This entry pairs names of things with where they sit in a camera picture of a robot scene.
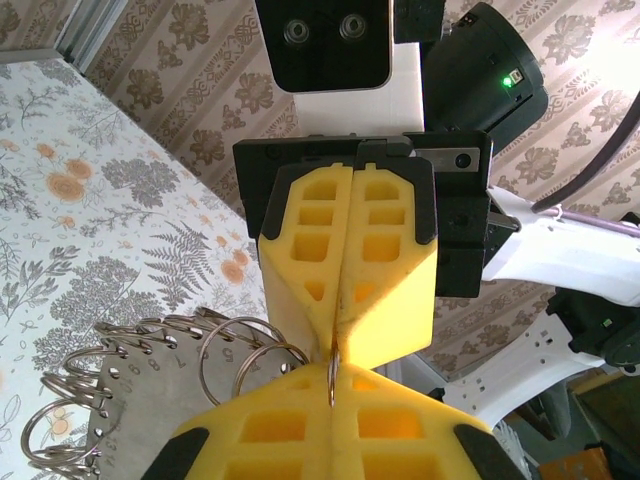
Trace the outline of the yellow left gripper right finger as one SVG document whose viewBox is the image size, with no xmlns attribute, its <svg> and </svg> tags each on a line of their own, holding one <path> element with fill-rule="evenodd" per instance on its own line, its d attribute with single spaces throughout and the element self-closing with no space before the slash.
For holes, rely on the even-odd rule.
<svg viewBox="0 0 640 480">
<path fill-rule="evenodd" d="M 481 420 L 354 365 L 332 366 L 334 479 L 521 479 Z"/>
</svg>

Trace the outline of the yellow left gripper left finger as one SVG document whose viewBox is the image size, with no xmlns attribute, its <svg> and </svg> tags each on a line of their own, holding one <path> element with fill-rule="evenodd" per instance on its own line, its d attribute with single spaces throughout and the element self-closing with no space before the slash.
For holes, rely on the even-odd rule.
<svg viewBox="0 0 640 480">
<path fill-rule="evenodd" d="M 309 364 L 181 424 L 144 479 L 327 479 L 324 365 Z"/>
</svg>

